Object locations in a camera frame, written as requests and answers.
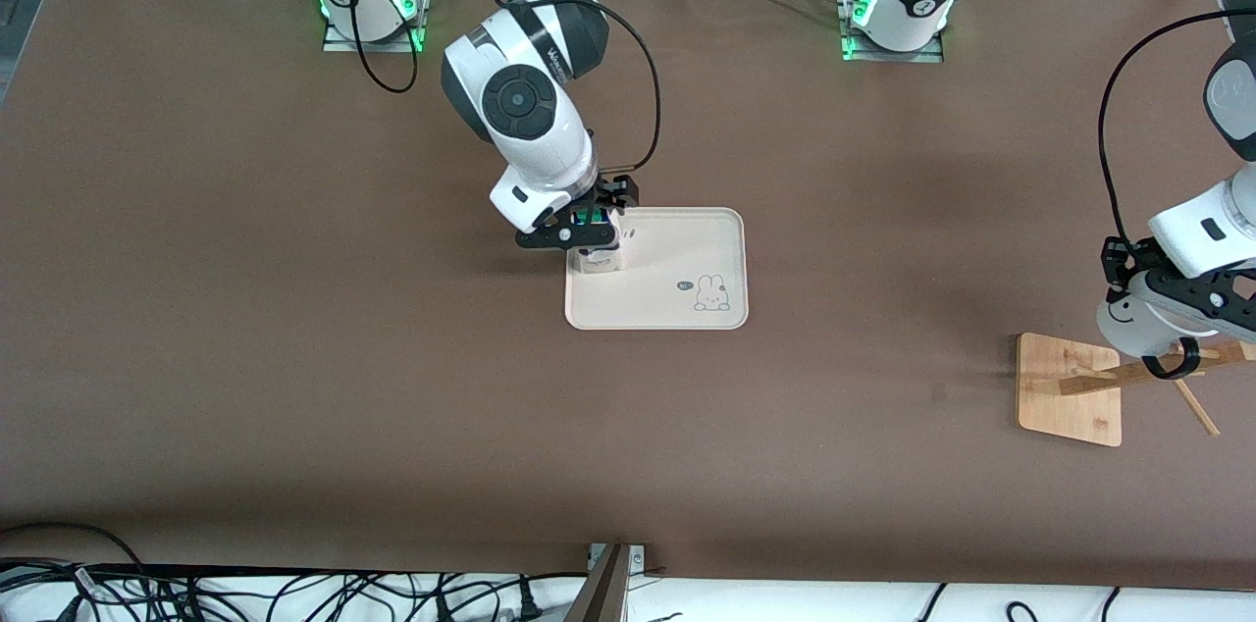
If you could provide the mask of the white mug black handle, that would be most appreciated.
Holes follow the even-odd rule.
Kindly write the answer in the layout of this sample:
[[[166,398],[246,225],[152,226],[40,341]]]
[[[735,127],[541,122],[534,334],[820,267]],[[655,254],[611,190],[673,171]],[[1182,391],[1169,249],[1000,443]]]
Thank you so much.
[[[1197,371],[1202,362],[1199,341],[1218,333],[1130,294],[1099,303],[1096,324],[1113,348],[1140,359],[1153,377],[1166,381]]]

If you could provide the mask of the cream rabbit print tray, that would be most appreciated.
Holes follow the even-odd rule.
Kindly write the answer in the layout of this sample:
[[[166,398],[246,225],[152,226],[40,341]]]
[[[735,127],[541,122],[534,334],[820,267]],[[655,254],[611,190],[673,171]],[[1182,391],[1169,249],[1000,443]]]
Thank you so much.
[[[619,271],[569,261],[564,309],[584,330],[737,329],[749,320],[749,253],[740,214],[723,207],[623,211]]]

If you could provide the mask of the wooden cup rack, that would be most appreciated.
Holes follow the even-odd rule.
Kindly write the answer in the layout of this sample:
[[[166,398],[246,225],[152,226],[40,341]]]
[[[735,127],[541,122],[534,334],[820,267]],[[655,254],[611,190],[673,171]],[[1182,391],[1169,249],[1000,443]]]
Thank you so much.
[[[1017,336],[1017,425],[1032,434],[1122,446],[1123,393],[1157,382],[1145,364],[1123,362],[1112,346]]]

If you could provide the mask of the blue white milk carton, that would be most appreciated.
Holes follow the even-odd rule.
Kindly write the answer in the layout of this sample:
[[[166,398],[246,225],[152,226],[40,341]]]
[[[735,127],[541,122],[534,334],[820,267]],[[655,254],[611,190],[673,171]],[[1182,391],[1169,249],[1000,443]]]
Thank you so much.
[[[619,241],[615,246],[610,249],[573,249],[568,250],[568,259],[574,264],[577,270],[583,274],[604,274],[610,271],[619,271],[624,266],[624,256],[622,253],[622,210],[614,210],[610,222],[615,224],[619,229]]]

